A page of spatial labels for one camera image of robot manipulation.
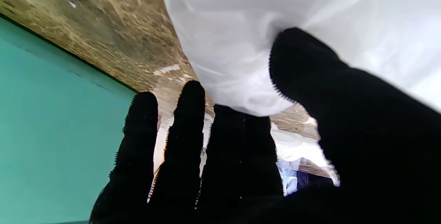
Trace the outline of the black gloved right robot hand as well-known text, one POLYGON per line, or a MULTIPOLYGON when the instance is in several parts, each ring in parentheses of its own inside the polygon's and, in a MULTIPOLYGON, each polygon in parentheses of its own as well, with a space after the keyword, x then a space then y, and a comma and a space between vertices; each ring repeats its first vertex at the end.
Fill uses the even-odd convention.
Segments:
POLYGON ((440 113, 351 68, 299 28, 277 35, 269 73, 277 92, 318 122, 318 144, 340 186, 285 196, 270 118, 217 104, 200 175, 205 90, 188 81, 157 177, 158 102, 151 92, 133 98, 89 223, 440 223, 440 113))

